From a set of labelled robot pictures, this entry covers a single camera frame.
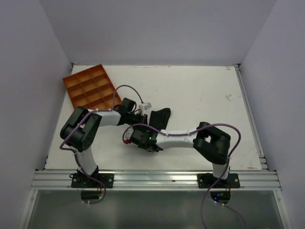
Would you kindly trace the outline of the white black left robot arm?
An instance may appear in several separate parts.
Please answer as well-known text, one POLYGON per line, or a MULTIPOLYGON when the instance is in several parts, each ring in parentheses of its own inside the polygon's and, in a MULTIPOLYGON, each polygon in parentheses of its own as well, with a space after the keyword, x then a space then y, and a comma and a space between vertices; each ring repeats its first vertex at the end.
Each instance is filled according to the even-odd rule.
POLYGON ((60 150, 73 152, 78 170, 83 173, 82 181, 88 187, 98 184, 98 166, 92 155, 91 145, 96 133, 103 126, 133 125, 146 123, 145 111, 152 106, 150 103, 136 105, 136 102, 124 98, 122 102, 106 110, 77 107, 60 131, 60 150))

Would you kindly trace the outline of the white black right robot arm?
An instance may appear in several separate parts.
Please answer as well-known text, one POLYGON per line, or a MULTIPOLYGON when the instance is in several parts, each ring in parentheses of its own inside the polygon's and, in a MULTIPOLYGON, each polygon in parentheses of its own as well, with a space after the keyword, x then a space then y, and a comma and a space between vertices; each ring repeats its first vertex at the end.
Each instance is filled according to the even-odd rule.
POLYGON ((159 152, 170 148, 195 149, 212 163, 212 181, 217 187, 229 182, 227 165, 231 136, 207 122, 185 131, 158 130, 146 124, 134 124, 123 133, 123 142, 133 143, 148 152, 159 152))

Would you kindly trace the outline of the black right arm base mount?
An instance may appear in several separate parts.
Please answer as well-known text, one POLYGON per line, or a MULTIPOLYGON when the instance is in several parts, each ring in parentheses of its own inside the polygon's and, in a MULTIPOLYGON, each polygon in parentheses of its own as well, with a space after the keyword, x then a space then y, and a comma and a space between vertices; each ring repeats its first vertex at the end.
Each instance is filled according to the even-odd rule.
MULTIPOLYGON (((217 180, 212 173, 197 174, 198 188, 210 188, 217 180)), ((237 173, 229 173, 226 179, 220 179, 212 188, 240 188, 239 176, 237 173)))

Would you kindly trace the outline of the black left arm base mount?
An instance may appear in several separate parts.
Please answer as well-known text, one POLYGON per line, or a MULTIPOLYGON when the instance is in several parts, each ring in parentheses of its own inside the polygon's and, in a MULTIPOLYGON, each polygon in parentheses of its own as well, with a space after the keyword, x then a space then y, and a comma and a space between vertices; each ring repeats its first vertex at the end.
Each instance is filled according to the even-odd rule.
POLYGON ((82 172, 70 174, 72 188, 112 188, 114 182, 113 173, 100 173, 94 171, 90 177, 84 175, 82 172))

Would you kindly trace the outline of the black striped underwear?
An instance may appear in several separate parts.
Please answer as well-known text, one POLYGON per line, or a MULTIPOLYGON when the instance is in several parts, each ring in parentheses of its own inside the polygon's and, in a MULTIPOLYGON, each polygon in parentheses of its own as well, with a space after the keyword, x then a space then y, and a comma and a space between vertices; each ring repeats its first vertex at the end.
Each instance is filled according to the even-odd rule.
POLYGON ((163 108, 159 111, 151 111, 149 125, 158 130, 165 130, 167 128, 170 116, 170 108, 163 108))

